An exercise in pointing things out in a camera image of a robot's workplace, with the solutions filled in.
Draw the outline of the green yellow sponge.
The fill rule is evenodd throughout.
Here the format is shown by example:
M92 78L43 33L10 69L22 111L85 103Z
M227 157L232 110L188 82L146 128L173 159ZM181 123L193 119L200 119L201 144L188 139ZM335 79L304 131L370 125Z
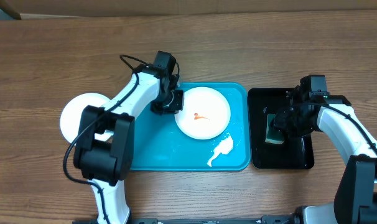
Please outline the green yellow sponge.
M280 130L275 129L273 126L275 114L268 114L266 116L266 134L265 142L269 144L282 144L284 142L284 136Z

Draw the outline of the white plate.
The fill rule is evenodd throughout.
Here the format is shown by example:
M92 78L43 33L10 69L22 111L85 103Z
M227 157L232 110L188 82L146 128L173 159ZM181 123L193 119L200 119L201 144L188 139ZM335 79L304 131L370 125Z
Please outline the white plate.
M184 92L183 109L175 115L175 122L187 136L207 140L220 135L230 118L227 99L219 91L201 86Z
M87 106L100 107L109 98L99 93L84 93L69 101L60 115L60 130L63 137L71 143L78 135L81 114Z

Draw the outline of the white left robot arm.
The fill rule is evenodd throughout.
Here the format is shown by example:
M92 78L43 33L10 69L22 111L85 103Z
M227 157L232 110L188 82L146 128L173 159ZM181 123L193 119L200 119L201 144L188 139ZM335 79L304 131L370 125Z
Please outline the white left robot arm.
M90 185L98 207L96 223L130 223L124 180L133 161L135 120L145 107L158 115L183 108L178 89L180 67L175 57L159 51L153 63L139 61L131 81L103 106L86 106L78 134L63 158L65 176Z

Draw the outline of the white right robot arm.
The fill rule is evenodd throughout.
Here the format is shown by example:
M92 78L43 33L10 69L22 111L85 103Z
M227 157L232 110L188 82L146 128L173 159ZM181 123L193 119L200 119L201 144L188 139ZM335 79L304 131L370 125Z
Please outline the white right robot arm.
M301 223L377 223L377 140L343 95L331 95L324 75L308 75L287 91L289 104L268 116L266 139L286 142L323 132L338 150L345 171L332 203L304 206Z

